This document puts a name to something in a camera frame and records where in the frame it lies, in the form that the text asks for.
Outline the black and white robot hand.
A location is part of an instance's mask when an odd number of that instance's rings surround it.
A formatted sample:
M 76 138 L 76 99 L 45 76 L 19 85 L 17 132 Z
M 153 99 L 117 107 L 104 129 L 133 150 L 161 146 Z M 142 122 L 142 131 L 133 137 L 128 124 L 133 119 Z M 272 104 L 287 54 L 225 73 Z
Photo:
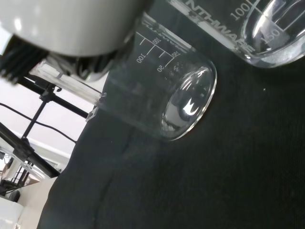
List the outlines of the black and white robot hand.
M 3 0 L 0 26 L 11 38 L 0 75 L 18 83 L 42 61 L 96 81 L 132 51 L 151 0 Z

